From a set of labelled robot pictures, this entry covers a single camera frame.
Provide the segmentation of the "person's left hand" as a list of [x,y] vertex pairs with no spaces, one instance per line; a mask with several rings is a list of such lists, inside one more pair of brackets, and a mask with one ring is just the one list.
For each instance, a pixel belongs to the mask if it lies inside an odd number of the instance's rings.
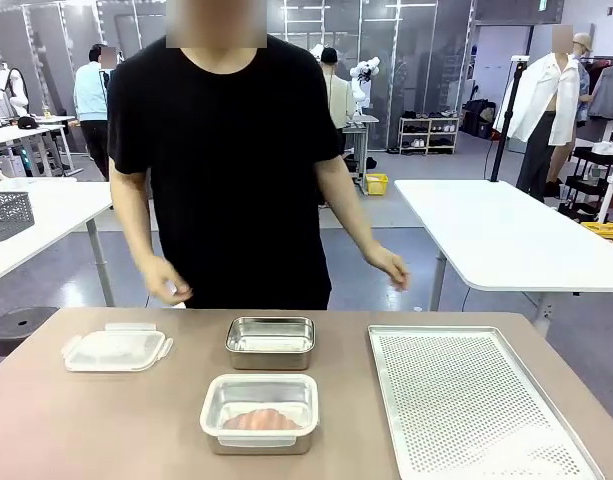
[[395,289],[405,291],[410,282],[410,272],[403,259],[379,243],[370,246],[363,254],[372,267],[387,274]]

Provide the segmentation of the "person's right hand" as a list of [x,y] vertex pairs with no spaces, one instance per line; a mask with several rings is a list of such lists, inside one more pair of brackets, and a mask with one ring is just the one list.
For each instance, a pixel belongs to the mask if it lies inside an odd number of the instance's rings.
[[177,306],[193,296],[190,285],[161,257],[150,256],[141,273],[149,292],[167,305]]

